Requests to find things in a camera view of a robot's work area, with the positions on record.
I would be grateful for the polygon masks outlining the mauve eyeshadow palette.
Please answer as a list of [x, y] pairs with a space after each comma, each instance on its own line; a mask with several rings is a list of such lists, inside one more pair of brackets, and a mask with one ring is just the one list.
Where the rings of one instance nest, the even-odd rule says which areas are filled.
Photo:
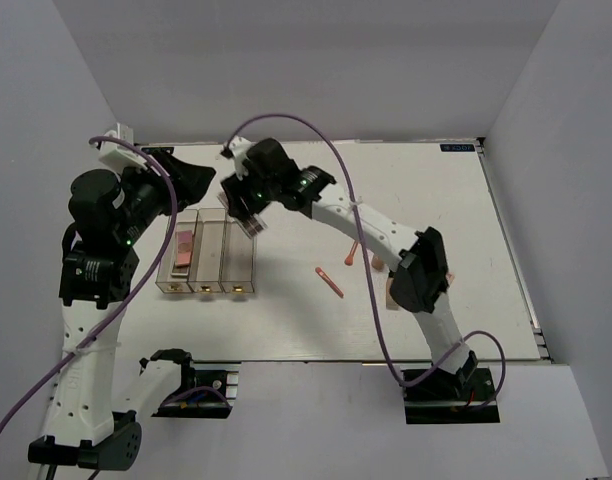
[[225, 208], [227, 212], [227, 216], [241, 228], [243, 233], [248, 238], [254, 239], [257, 235], [261, 234], [263, 231], [265, 231], [268, 228], [267, 224], [258, 216], [253, 216], [246, 220], [239, 220], [231, 216], [230, 210], [229, 210], [229, 203], [228, 203], [226, 194], [224, 192], [218, 193], [217, 198], [220, 201], [220, 203], [223, 205], [223, 207]]

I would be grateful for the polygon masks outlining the pink blush palette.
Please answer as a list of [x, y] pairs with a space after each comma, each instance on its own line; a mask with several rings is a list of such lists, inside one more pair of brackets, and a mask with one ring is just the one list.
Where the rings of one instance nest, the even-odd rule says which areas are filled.
[[188, 267], [192, 259], [194, 233], [192, 230], [176, 232], [176, 256], [175, 266], [177, 268]]

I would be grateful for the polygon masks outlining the brown eyeshadow palette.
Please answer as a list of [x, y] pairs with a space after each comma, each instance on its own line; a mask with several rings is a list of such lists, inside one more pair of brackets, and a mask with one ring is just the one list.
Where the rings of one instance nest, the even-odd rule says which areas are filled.
[[187, 277], [189, 272], [188, 267], [174, 267], [171, 270], [172, 277]]

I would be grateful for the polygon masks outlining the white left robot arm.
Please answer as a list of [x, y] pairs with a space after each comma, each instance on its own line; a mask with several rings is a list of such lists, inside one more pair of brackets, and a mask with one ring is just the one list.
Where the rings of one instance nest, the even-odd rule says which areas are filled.
[[138, 379], [112, 398], [119, 328], [137, 292], [134, 246], [158, 216], [198, 203], [216, 175], [162, 149], [153, 158], [162, 174], [140, 166], [95, 169], [71, 184], [73, 222], [63, 237], [59, 289], [66, 363], [55, 376], [46, 430], [29, 446], [32, 463], [126, 471], [137, 459], [143, 421], [168, 398], [196, 390], [191, 354], [168, 349], [141, 360]]

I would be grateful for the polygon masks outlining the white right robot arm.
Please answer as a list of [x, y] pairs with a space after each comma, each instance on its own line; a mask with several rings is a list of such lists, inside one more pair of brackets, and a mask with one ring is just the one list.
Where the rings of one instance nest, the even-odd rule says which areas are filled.
[[439, 231], [417, 231], [352, 199], [349, 189], [325, 170], [300, 168], [275, 139], [252, 143], [237, 137], [221, 155], [235, 166], [221, 182], [222, 199], [248, 235], [262, 230], [259, 214], [277, 202], [365, 245], [389, 269], [392, 300], [413, 314], [422, 331], [436, 368], [427, 382], [452, 399], [472, 389], [477, 359], [450, 307], [449, 269]]

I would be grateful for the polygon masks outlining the middle clear organizer bin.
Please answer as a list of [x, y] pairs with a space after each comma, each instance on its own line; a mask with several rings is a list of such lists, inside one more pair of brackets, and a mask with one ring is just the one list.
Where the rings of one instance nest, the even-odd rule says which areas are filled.
[[220, 284], [226, 211], [202, 208], [198, 211], [188, 284], [202, 295], [223, 292]]

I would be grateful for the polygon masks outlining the clear organizer bin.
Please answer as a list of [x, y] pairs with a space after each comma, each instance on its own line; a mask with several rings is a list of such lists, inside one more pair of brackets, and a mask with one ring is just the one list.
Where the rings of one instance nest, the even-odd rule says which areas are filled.
[[224, 230], [220, 281], [223, 290], [232, 294], [255, 293], [256, 243], [233, 219]]
[[192, 230], [194, 233], [193, 250], [195, 241], [195, 232], [197, 227], [198, 211], [196, 209], [189, 209], [180, 212], [176, 217], [176, 224], [172, 239], [166, 249], [164, 257], [162, 258], [159, 269], [157, 272], [155, 283], [160, 291], [164, 294], [182, 294], [190, 293], [191, 288], [189, 285], [190, 279], [190, 265], [188, 266], [189, 272], [187, 277], [172, 277], [171, 270], [175, 266], [176, 256], [176, 232], [182, 230]]
[[223, 292], [220, 284], [226, 211], [202, 208], [198, 211], [188, 284], [202, 295]]

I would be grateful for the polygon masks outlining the left clear organizer bin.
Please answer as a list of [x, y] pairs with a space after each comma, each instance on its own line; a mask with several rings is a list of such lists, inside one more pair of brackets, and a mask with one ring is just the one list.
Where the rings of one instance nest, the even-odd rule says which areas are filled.
[[194, 233], [193, 250], [195, 241], [195, 232], [197, 227], [198, 211], [196, 209], [189, 209], [180, 212], [176, 217], [176, 224], [172, 239], [166, 249], [164, 257], [162, 258], [159, 269], [157, 272], [155, 283], [160, 291], [164, 294], [182, 294], [190, 293], [191, 288], [189, 285], [190, 279], [190, 265], [188, 266], [189, 272], [187, 277], [172, 277], [171, 270], [175, 266], [176, 256], [176, 232], [182, 230], [192, 230]]

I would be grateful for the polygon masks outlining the right clear organizer bin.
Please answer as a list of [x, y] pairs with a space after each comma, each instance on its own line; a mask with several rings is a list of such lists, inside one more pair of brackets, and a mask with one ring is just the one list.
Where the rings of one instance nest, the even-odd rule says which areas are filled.
[[232, 294], [255, 293], [256, 243], [233, 219], [224, 230], [220, 281], [223, 290]]

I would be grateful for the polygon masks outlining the small foundation bottle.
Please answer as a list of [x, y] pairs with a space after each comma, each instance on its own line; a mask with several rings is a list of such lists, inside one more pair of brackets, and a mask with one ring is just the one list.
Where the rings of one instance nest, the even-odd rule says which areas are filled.
[[376, 271], [382, 271], [384, 269], [384, 262], [377, 255], [374, 255], [371, 260], [371, 266]]

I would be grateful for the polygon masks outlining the tall foundation bottle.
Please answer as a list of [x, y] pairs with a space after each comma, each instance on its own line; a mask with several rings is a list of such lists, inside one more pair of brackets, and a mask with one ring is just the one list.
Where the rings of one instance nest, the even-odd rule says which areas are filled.
[[388, 277], [386, 280], [386, 286], [385, 286], [385, 306], [387, 310], [396, 311], [399, 309], [399, 306], [391, 295], [390, 289], [391, 289], [392, 283], [393, 283], [393, 278]]

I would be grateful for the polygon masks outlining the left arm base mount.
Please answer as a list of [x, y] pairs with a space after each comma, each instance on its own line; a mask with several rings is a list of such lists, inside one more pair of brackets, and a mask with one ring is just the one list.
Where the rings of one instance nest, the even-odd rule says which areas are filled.
[[229, 417], [234, 407], [240, 364], [192, 363], [182, 385], [166, 398], [153, 416], [176, 419]]

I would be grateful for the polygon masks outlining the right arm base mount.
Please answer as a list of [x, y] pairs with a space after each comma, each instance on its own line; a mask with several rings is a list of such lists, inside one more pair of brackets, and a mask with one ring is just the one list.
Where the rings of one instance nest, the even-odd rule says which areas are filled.
[[431, 379], [404, 389], [407, 425], [498, 424], [500, 414], [489, 368], [478, 367], [459, 393], [434, 386]]

